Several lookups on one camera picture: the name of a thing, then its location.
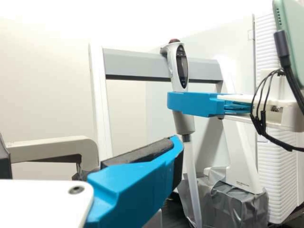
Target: green device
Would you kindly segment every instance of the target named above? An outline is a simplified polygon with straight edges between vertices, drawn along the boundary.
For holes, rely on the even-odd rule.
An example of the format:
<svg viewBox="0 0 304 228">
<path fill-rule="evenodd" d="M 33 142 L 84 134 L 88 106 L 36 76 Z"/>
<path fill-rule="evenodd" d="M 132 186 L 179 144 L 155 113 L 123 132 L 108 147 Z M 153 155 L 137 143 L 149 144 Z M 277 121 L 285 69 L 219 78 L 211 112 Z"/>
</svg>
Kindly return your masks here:
<svg viewBox="0 0 304 228">
<path fill-rule="evenodd" d="M 285 30 L 291 68 L 301 89 L 304 88 L 304 6 L 295 0 L 273 0 L 277 30 Z"/>
</svg>

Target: black connector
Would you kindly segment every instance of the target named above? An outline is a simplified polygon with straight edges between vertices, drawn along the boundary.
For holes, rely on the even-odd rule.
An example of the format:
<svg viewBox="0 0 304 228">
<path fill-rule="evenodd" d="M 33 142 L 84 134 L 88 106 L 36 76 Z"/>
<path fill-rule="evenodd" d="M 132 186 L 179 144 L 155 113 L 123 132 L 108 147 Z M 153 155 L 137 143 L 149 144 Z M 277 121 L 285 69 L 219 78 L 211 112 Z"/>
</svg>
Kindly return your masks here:
<svg viewBox="0 0 304 228">
<path fill-rule="evenodd" d="M 287 37 L 284 30 L 280 30 L 274 33 L 276 52 L 280 59 L 282 68 L 290 67 L 291 62 L 289 58 L 289 48 L 287 43 Z"/>
</svg>

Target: blue clamp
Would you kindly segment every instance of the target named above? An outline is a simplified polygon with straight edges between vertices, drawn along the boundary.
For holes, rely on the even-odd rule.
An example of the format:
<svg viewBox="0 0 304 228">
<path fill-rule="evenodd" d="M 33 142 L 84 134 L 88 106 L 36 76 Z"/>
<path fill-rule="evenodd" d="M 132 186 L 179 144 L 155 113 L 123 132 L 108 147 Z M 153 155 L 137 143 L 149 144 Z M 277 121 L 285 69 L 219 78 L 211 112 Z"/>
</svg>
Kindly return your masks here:
<svg viewBox="0 0 304 228">
<path fill-rule="evenodd" d="M 88 175 L 94 202 L 86 228 L 141 228 L 162 207 L 182 173 L 183 144 L 177 136 L 169 140 L 171 148 L 151 161 L 111 165 Z"/>
<path fill-rule="evenodd" d="M 218 93 L 169 92 L 167 107 L 183 114 L 202 117 L 250 113 L 251 104 L 220 100 Z"/>
</svg>

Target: white device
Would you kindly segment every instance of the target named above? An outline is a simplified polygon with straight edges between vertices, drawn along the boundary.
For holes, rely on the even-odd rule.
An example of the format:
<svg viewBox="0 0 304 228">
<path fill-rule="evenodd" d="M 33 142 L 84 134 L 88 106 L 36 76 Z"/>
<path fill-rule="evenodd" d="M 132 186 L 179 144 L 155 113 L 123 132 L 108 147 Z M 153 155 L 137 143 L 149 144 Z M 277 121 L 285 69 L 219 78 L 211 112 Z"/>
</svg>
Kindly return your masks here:
<svg viewBox="0 0 304 228">
<path fill-rule="evenodd" d="M 170 40 L 160 53 L 167 58 L 172 88 L 174 92 L 187 92 L 189 84 L 189 64 L 184 44 L 178 39 Z M 189 135 L 195 132 L 194 117 L 173 111 L 177 134 Z"/>
<path fill-rule="evenodd" d="M 173 90 L 175 92 L 188 91 L 189 64 L 184 49 L 184 44 L 178 39 L 172 39 L 170 40 L 169 44 L 161 48 L 160 53 L 167 55 L 168 68 Z M 184 157 L 196 227 L 201 228 L 202 220 L 199 201 L 200 198 L 197 186 L 195 163 L 193 159 L 193 148 L 190 138 L 190 134 L 195 131 L 194 116 L 173 111 L 173 117 L 177 134 L 182 135 L 185 148 L 184 150 L 186 151 L 184 153 Z"/>
</svg>

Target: pipette display screen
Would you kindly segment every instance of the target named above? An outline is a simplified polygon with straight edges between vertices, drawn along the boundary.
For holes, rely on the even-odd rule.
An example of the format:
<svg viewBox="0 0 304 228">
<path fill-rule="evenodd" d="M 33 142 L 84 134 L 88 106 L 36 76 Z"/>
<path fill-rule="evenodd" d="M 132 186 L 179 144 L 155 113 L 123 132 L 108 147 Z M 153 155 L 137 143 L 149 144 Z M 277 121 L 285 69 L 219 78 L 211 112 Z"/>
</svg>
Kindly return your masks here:
<svg viewBox="0 0 304 228">
<path fill-rule="evenodd" d="M 183 88 L 187 87 L 188 83 L 188 62 L 185 50 L 182 45 L 179 45 L 176 51 L 177 71 L 180 78 L 180 84 Z"/>
</svg>

